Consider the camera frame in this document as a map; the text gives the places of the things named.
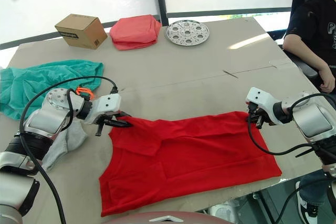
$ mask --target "person's arm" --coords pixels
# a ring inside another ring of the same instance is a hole
[[[282,48],[299,57],[308,65],[316,68],[323,80],[320,86],[321,91],[330,93],[335,88],[335,77],[333,76],[328,64],[317,56],[296,34],[288,34],[285,37]]]

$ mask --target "teal towel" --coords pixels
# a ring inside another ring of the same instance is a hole
[[[57,82],[81,76],[102,76],[103,64],[86,60],[51,62],[26,69],[6,68],[0,70],[0,111],[19,120],[24,107],[38,92]],[[82,79],[67,82],[62,88],[78,86],[94,90],[101,79]],[[42,105],[46,94],[37,98],[29,107],[27,117]]]

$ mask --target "red shirt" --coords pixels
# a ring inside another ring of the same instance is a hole
[[[99,178],[101,216],[163,199],[280,176],[273,156],[248,136],[247,113],[231,112],[178,121],[123,117],[114,127],[112,159]],[[255,140],[266,144],[259,131]]]

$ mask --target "person's hand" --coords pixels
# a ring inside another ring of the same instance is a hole
[[[329,67],[325,67],[319,71],[319,75],[323,81],[320,88],[323,93],[329,94],[335,88],[335,77]]]

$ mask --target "beige table surface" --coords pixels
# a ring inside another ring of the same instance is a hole
[[[163,28],[157,44],[129,51],[117,51],[109,37],[97,50],[69,47],[63,39],[23,44],[9,67],[26,68],[67,59],[103,62],[104,76],[112,78],[119,87],[121,109],[150,120],[177,120],[246,111],[245,97],[250,87],[261,88],[279,99],[303,90],[316,92],[271,38],[235,50],[228,48],[265,33],[253,18],[209,22],[206,25],[210,29],[208,41],[194,47],[170,43],[164,38]],[[109,90],[109,83],[103,82],[96,93],[104,95]],[[324,98],[321,101],[326,108],[331,108]],[[17,128],[17,121],[0,115],[0,150],[4,150]],[[112,155],[107,135],[110,127],[104,127],[101,137],[95,137],[95,125],[83,128],[89,135],[88,139],[79,149],[59,161],[49,175],[62,199],[68,223],[103,223],[116,217],[100,217],[98,177],[108,166]],[[264,125],[261,132],[272,151],[283,151],[305,143],[294,123],[272,127]],[[283,172],[281,177],[167,199],[130,212],[196,211],[321,167],[313,153],[295,158],[299,152],[276,157]],[[41,188],[32,210],[24,217],[25,223],[59,223],[49,188],[40,175],[36,178],[41,182]]]

